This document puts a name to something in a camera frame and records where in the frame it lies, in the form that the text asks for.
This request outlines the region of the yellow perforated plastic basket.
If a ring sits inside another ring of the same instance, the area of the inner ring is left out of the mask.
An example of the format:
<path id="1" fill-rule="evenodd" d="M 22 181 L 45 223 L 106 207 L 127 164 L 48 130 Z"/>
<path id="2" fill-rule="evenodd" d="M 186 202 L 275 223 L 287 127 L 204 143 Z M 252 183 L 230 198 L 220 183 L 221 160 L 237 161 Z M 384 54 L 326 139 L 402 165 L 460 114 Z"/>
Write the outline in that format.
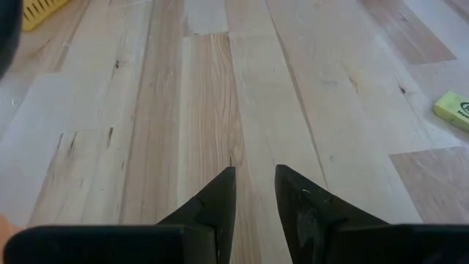
<path id="1" fill-rule="evenodd" d="M 68 2 L 69 0 L 23 0 L 22 31 L 34 30 Z"/>

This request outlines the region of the lime green printed eraser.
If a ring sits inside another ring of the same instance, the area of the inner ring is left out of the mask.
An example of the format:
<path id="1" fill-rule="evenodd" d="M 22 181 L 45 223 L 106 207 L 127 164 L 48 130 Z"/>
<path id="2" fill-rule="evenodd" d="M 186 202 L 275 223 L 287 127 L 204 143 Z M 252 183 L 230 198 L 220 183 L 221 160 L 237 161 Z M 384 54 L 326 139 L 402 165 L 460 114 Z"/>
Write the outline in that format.
<path id="1" fill-rule="evenodd" d="M 442 120 L 469 133 L 469 98 L 448 91 L 432 109 Z"/>

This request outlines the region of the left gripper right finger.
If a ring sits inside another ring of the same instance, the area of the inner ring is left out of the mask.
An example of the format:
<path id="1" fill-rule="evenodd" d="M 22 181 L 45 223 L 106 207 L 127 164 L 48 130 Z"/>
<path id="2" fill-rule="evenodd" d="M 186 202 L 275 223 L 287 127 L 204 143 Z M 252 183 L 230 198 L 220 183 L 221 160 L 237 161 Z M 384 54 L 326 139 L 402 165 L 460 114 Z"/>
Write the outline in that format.
<path id="1" fill-rule="evenodd" d="M 389 224 L 283 164 L 275 190 L 293 264 L 469 264 L 469 225 Z"/>

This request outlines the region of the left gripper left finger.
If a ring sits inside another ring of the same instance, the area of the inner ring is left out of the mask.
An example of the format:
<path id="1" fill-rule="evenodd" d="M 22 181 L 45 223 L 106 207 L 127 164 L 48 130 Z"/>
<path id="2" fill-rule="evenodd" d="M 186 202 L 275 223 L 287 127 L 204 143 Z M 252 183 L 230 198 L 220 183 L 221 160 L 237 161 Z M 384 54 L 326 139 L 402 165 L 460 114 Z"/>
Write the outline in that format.
<path id="1" fill-rule="evenodd" d="M 157 224 L 28 228 L 4 247 L 4 264 L 230 264 L 236 214 L 229 166 Z"/>

